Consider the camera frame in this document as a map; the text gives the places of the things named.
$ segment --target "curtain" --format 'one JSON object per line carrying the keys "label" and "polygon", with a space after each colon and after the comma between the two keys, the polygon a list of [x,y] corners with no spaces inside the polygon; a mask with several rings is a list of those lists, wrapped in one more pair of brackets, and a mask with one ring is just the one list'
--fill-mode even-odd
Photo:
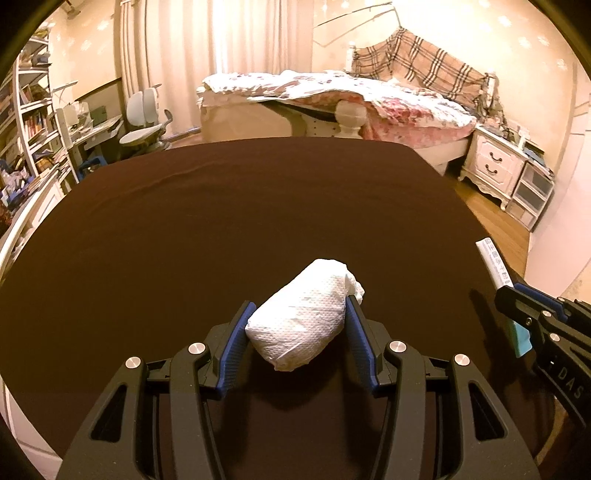
{"label": "curtain", "polygon": [[119,43],[126,98],[158,88],[168,135],[201,125],[196,89],[216,72],[309,72],[314,0],[128,0]]}

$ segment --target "plaid blanket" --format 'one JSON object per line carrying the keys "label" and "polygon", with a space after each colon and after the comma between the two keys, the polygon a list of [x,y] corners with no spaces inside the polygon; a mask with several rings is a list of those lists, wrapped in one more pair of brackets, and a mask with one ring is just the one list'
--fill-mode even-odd
{"label": "plaid blanket", "polygon": [[488,76],[417,37],[405,28],[387,40],[359,48],[353,56],[353,74],[376,80],[404,78],[412,85],[441,93],[465,107],[478,107]]}

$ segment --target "white tissue bundle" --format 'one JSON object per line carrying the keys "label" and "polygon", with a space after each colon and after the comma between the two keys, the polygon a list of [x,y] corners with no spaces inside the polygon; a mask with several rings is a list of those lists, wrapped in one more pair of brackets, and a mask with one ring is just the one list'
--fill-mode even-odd
{"label": "white tissue bundle", "polygon": [[343,329],[345,298],[364,290],[347,265],[314,260],[252,314],[246,335],[275,370],[309,363]]}

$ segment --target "floral bedding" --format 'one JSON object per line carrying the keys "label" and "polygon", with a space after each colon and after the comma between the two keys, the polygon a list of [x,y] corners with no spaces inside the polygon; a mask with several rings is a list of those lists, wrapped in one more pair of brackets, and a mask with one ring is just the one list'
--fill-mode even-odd
{"label": "floral bedding", "polygon": [[476,118],[461,105],[427,89],[403,87],[396,81],[361,79],[343,72],[217,73],[204,79],[214,93],[243,96],[248,101],[279,100],[334,111],[341,100],[366,106],[361,130],[367,140],[425,148],[467,137]]}

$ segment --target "silver screw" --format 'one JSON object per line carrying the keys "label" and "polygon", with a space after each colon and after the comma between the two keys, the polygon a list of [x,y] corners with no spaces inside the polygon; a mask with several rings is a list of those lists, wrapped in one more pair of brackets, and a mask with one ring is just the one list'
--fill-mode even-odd
{"label": "silver screw", "polygon": [[192,353],[193,355],[199,355],[200,353],[203,353],[205,351],[205,345],[197,342],[197,343],[192,343],[191,345],[189,345],[189,353]]}
{"label": "silver screw", "polygon": [[142,359],[138,356],[132,356],[125,361],[127,368],[138,368],[142,363]]}
{"label": "silver screw", "polygon": [[396,353],[402,353],[406,350],[406,344],[400,340],[394,340],[390,342],[390,350]]}
{"label": "silver screw", "polygon": [[461,365],[462,367],[465,367],[470,363],[470,359],[468,358],[468,356],[464,355],[463,353],[457,354],[453,359],[458,365]]}

